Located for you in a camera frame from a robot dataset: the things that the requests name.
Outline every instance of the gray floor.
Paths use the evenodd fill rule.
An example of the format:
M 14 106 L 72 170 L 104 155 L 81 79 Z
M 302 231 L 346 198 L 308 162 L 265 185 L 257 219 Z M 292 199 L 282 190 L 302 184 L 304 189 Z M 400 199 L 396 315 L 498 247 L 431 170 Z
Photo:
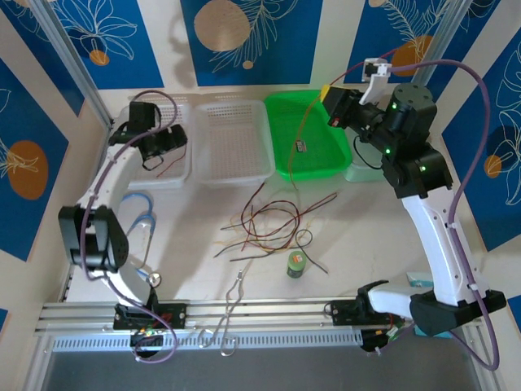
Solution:
M 53 354 L 46 391 L 476 390 L 470 359 L 452 340 L 406 336 L 381 357 L 360 348 L 177 352 L 146 365 L 130 353 Z

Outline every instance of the small green can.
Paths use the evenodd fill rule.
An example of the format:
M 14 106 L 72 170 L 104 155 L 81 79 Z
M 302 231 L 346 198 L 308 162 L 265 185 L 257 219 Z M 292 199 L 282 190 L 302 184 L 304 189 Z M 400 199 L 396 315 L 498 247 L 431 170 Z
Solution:
M 304 273 L 307 260 L 306 254 L 301 251 L 291 253 L 287 260 L 287 275 L 293 279 L 298 279 Z

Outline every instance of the white plastic container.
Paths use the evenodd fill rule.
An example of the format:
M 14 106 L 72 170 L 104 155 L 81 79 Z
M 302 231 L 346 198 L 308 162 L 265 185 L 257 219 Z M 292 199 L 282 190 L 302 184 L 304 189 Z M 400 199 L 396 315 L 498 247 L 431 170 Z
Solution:
M 180 147 L 163 155 L 164 162 L 148 171 L 141 167 L 135 174 L 134 179 L 129 184 L 130 190 L 145 190 L 145 189 L 172 189 L 179 188 L 184 183 L 188 174 L 190 173 L 191 163 L 191 131 L 190 131 L 190 112 L 191 106 L 185 99 L 175 98 L 177 103 L 177 119 L 175 124 L 181 124 L 188 137 L 188 144 L 185 147 Z M 172 120 L 175 113 L 173 105 L 166 98 L 147 98 L 140 99 L 143 102 L 154 103 L 161 111 L 161 123 L 166 124 Z M 120 125 L 129 119 L 129 107 L 123 108 L 120 115 L 114 122 L 114 130 L 117 130 Z
M 192 165 L 210 187 L 261 184 L 275 172 L 268 113 L 259 100 L 203 104 L 192 113 Z

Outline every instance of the black mounting plate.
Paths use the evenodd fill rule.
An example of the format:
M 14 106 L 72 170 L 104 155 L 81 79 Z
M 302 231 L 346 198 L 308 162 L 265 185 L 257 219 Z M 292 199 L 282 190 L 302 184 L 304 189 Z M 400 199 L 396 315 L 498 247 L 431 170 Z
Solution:
M 184 303 L 158 303 L 155 305 L 155 313 L 163 320 L 168 322 L 173 329 L 184 329 L 186 321 L 186 304 Z M 142 316 L 139 319 L 128 316 L 121 316 L 116 311 L 113 323 L 114 330 L 136 330 L 145 328 L 153 328 L 154 330 L 164 330 L 164 325 L 149 317 Z
M 390 314 L 372 314 L 359 310 L 356 300 L 331 301 L 331 318 L 334 326 L 376 326 L 388 325 L 392 322 Z

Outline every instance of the orange circle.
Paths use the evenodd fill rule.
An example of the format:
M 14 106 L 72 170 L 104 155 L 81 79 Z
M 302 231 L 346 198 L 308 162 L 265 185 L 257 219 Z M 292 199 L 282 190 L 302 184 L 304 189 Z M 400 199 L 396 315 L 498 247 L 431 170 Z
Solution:
M 96 65 L 99 65 L 100 67 L 104 67 L 108 64 L 108 61 L 110 60 L 108 58 L 107 53 L 104 51 L 99 51 L 98 49 L 95 49 L 89 53 L 90 61 L 95 63 Z
M 485 173 L 489 178 L 497 178 L 501 173 L 501 159 L 496 155 L 491 155 L 485 161 Z
M 423 56 L 431 45 L 432 37 L 430 35 L 422 35 L 416 37 L 413 41 L 409 41 L 398 48 L 392 57 L 393 67 L 403 67 L 405 65 L 416 64 L 422 61 Z M 396 72 L 397 76 L 413 76 L 415 69 L 404 72 Z
M 7 161 L 11 163 L 7 175 L 15 193 L 26 200 L 40 198 L 49 176 L 46 154 L 40 146 L 27 140 L 14 143 Z
M 369 0 L 369 7 L 381 7 L 387 0 Z
M 250 61 L 249 59 L 247 59 L 246 61 L 243 62 L 243 68 L 244 69 L 252 69 L 253 68 L 253 62 Z
M 201 44 L 211 51 L 237 49 L 252 32 L 247 15 L 230 0 L 207 2 L 194 18 L 194 29 Z

